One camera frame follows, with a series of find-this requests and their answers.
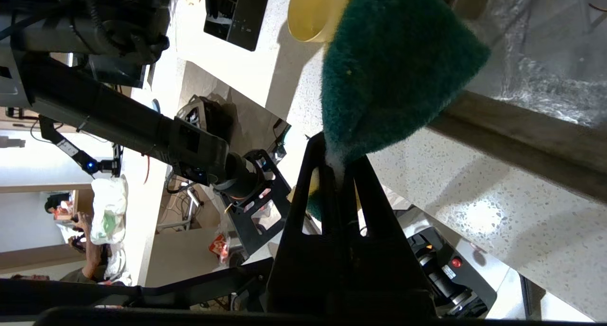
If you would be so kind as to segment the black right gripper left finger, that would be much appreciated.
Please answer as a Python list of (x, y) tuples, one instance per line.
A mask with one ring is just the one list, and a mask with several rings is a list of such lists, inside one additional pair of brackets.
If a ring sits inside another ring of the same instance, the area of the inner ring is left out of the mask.
[[(348, 312), (350, 259), (348, 224), (351, 187), (338, 187), (327, 165), (323, 132), (310, 138), (279, 249), (267, 282), (272, 312)], [(313, 171), (320, 176), (320, 235), (303, 231)]]

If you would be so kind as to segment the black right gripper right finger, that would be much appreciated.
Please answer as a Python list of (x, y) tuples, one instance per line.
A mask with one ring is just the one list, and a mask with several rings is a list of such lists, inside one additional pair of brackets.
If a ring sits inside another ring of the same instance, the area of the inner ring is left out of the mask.
[(347, 166), (347, 288), (382, 312), (434, 312), (431, 287), (367, 157)]

